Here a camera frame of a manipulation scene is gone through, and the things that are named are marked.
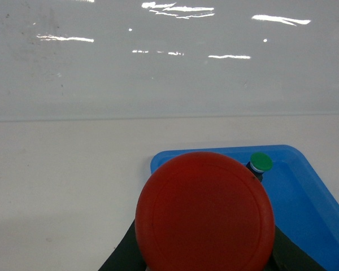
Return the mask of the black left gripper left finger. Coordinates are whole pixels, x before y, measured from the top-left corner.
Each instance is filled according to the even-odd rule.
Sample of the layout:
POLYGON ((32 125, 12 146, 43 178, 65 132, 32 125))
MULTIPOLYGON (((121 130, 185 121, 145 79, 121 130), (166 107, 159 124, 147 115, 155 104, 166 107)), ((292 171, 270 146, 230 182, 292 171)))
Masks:
POLYGON ((134 221, 99 271, 145 271, 145 263, 136 240, 134 221))

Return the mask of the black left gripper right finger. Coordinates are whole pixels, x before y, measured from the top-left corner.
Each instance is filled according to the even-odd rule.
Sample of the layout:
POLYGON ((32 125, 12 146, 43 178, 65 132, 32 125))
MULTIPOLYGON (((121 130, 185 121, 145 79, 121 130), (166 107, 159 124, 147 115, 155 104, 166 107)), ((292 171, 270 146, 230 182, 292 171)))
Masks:
POLYGON ((293 243, 277 226, 267 270, 325 270, 293 243))

